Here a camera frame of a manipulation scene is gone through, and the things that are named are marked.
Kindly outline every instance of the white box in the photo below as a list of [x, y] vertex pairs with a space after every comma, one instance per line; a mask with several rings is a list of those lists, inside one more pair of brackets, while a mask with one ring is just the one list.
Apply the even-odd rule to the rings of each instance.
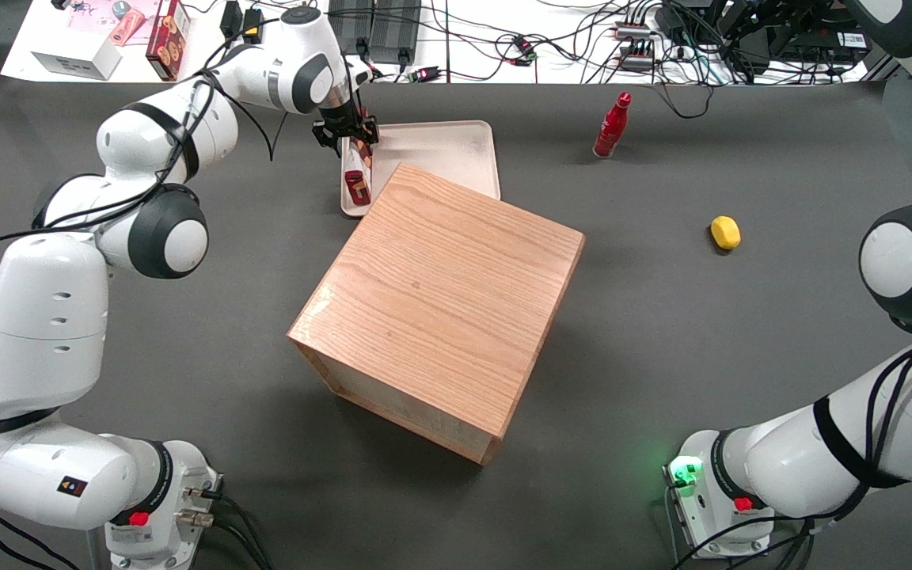
[[108, 80], [122, 55], [108, 36], [60, 29], [40, 40], [39, 51], [31, 51], [47, 71], [88, 79]]

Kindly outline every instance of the green light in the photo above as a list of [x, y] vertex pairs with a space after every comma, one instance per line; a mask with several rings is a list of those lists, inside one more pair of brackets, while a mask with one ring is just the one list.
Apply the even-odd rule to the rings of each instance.
[[674, 483], [678, 487], [688, 487], [695, 484], [695, 480], [702, 471], [702, 459], [681, 455], [681, 457], [674, 458], [668, 469], [674, 474]]

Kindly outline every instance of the white table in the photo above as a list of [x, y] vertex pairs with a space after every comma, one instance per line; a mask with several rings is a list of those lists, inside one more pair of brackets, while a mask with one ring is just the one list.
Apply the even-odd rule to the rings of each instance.
[[[575, 3], [587, 5], [589, 0], [551, 0], [551, 3]], [[224, 42], [218, 29], [221, 15], [223, 12], [224, 0], [184, 0], [188, 8], [188, 15], [192, 19], [192, 28], [188, 34], [188, 46], [185, 48], [185, 59], [182, 62], [181, 74], [185, 76], [188, 72], [196, 71], [202, 67], [206, 58], [213, 53], [216, 48]], [[283, 7], [298, 5], [301, 0], [294, 2], [279, 2]], [[249, 1], [242, 1], [242, 8], [249, 7]], [[323, 8], [329, 1], [322, 0]], [[562, 58], [553, 47], [542, 44], [537, 47], [538, 59], [533, 66], [517, 67], [511, 64], [499, 64], [495, 59], [497, 53], [491, 42], [499, 39], [503, 32], [496, 29], [516, 30], [522, 33], [537, 33], [555, 39], [555, 37], [564, 37], [575, 32], [580, 18], [587, 13], [593, 12], [596, 8], [567, 8], [553, 7], [542, 4], [537, 0], [423, 0], [424, 9], [421, 10], [419, 43], [417, 44], [416, 61], [408, 69], [413, 70], [424, 66], [437, 65], [440, 69], [446, 68], [446, 54], [448, 44], [449, 62], [454, 75], [448, 78], [448, 81], [473, 82], [474, 79], [456, 75], [455, 73], [488, 77], [489, 81], [497, 83], [580, 83], [580, 77], [583, 80], [590, 78], [598, 68], [585, 62], [571, 62]], [[448, 4], [449, 23], [445, 22], [445, 14], [431, 11], [430, 7], [436, 10], [444, 11]], [[213, 6], [206, 13], [200, 13], [200, 10], [206, 10], [207, 7]], [[265, 18], [278, 16], [285, 10], [283, 7], [276, 7], [275, 4], [261, 3], [260, 8], [264, 12]], [[654, 11], [649, 10], [647, 23], [650, 26], [655, 25]], [[603, 62], [615, 51], [619, 43], [613, 39], [610, 26], [615, 21], [624, 19], [627, 12], [622, 15], [602, 15], [598, 18], [605, 18], [600, 25], [594, 28], [594, 43], [591, 44], [592, 54], [587, 51], [587, 58], [593, 62]], [[50, 35], [53, 30], [65, 29], [68, 22], [68, 12], [55, 10], [48, 0], [33, 0], [30, 4], [28, 14], [23, 21], [21, 29], [16, 36], [12, 50], [9, 52], [5, 65], [2, 68], [2, 74], [20, 79], [32, 81], [94, 81], [93, 79], [84, 79], [69, 75], [48, 72], [33, 57], [32, 50], [39, 46], [41, 37]], [[493, 28], [481, 28], [478, 25], [472, 25], [467, 21], [479, 21], [493, 26]], [[447, 36], [443, 29], [448, 28], [450, 35]], [[279, 35], [278, 25], [268, 25], [265, 29], [265, 42], [274, 42]], [[461, 39], [459, 36], [471, 36], [476, 40]], [[578, 47], [582, 50], [583, 45], [587, 42], [587, 34], [580, 33], [578, 36]], [[557, 43], [572, 51], [572, 37], [564, 37]], [[662, 57], [667, 48], [673, 48], [669, 40], [658, 37], [655, 40], [656, 54]], [[122, 54], [122, 62], [112, 73], [108, 82], [115, 83], [155, 83], [160, 79], [157, 77], [150, 64], [146, 61], [144, 54], [145, 46], [126, 46], [119, 47]], [[716, 55], [706, 55], [705, 64], [709, 64], [712, 73], [707, 74], [702, 71], [702, 75], [709, 76], [709, 82], [716, 84], [719, 82], [730, 83], [734, 81], [731, 71], [720, 61]], [[398, 66], [382, 65], [379, 69], [383, 73], [395, 74], [398, 72]], [[662, 65], [662, 72], [671, 82], [682, 83], [695, 79], [698, 73], [695, 64], [673, 63], [668, 62]], [[789, 63], [773, 62], [770, 70], [757, 76], [756, 83], [776, 83], [792, 82], [796, 80], [807, 81], [810, 74], [797, 76], [797, 68]], [[866, 73], [864, 65], [857, 65], [854, 69], [843, 74], [842, 78], [836, 80], [854, 81], [861, 79]], [[831, 81], [829, 76], [823, 73], [817, 74], [820, 82], [828, 83]], [[654, 81], [649, 73], [630, 73], [624, 71], [615, 72], [612, 76], [610, 71], [604, 73], [598, 72], [592, 82], [608, 81], [612, 83], [651, 83]], [[445, 80], [438, 80], [435, 83], [444, 83]]]

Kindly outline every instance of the small red object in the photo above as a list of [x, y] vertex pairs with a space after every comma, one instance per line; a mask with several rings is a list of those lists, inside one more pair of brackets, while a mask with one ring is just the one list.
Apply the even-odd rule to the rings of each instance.
[[132, 526], [146, 526], [149, 521], [150, 513], [148, 512], [134, 512], [129, 515], [129, 524]]
[[748, 497], [738, 497], [734, 500], [734, 508], [738, 509], [738, 512], [745, 512], [755, 508], [755, 504]]
[[629, 125], [631, 102], [633, 102], [633, 95], [629, 91], [624, 91], [618, 95], [618, 101], [615, 102], [611, 111], [604, 116], [604, 122], [600, 125], [600, 134], [597, 135], [597, 142], [593, 145], [593, 153], [598, 158], [610, 158], [614, 152], [621, 134], [625, 132], [625, 126]]
[[347, 181], [347, 190], [351, 193], [351, 201], [355, 206], [366, 206], [372, 203], [368, 184], [365, 183], [365, 173], [362, 173], [361, 170], [348, 170], [344, 173], [344, 181]]

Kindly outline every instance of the red button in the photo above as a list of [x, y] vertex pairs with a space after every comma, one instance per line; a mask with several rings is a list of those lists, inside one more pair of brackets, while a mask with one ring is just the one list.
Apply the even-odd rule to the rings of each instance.
[[738, 512], [745, 512], [746, 510], [752, 510], [755, 507], [755, 504], [752, 503], [752, 500], [748, 497], [738, 497], [734, 500], [734, 508], [738, 509]]
[[148, 512], [134, 512], [129, 515], [129, 524], [132, 526], [146, 526], [150, 520], [150, 513]]

